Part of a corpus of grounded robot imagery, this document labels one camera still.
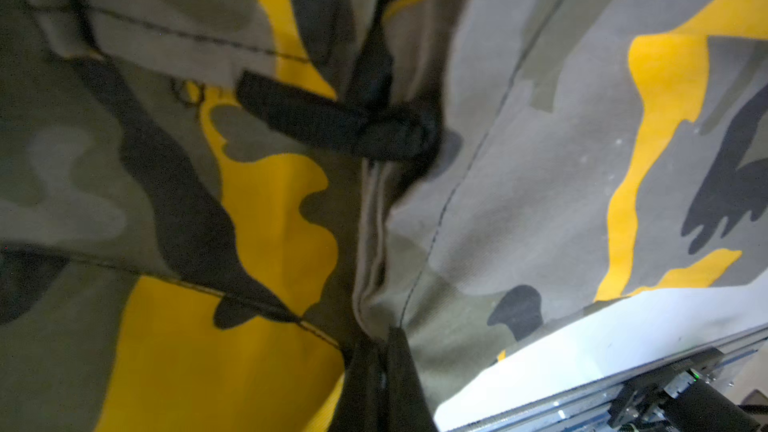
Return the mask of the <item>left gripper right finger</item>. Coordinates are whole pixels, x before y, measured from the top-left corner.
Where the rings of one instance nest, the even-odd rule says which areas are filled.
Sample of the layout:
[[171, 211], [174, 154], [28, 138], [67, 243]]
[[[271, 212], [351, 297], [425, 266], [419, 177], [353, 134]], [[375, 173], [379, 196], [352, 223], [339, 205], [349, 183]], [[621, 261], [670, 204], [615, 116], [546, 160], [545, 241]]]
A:
[[387, 430], [437, 432], [405, 332], [391, 328], [386, 352]]

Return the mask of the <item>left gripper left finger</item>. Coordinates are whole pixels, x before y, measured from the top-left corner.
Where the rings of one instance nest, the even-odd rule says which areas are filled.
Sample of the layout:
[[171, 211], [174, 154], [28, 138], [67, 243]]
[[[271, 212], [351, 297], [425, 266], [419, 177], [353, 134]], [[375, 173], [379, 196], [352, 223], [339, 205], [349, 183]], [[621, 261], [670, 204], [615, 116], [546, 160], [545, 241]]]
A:
[[385, 372], [381, 351], [375, 342], [361, 341], [345, 371], [328, 430], [376, 432], [385, 428]]

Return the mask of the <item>camouflage yellow green trousers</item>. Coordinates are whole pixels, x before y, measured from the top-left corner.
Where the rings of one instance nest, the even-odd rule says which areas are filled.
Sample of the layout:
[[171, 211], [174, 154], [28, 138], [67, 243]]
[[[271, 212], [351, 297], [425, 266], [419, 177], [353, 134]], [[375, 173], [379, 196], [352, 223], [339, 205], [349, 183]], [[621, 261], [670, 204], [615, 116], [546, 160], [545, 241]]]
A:
[[767, 327], [767, 0], [1, 0], [1, 427], [438, 431]]

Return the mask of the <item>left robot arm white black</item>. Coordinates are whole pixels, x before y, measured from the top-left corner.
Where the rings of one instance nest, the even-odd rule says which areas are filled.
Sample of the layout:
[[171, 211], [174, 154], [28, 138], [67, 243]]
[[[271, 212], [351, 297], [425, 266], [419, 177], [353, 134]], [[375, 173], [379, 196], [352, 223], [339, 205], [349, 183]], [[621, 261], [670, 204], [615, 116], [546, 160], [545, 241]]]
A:
[[[755, 354], [765, 329], [732, 335], [530, 405], [465, 425], [467, 431], [764, 431], [767, 408], [739, 405], [715, 387], [726, 367]], [[355, 349], [329, 425], [332, 431], [434, 431], [403, 330], [386, 346]]]

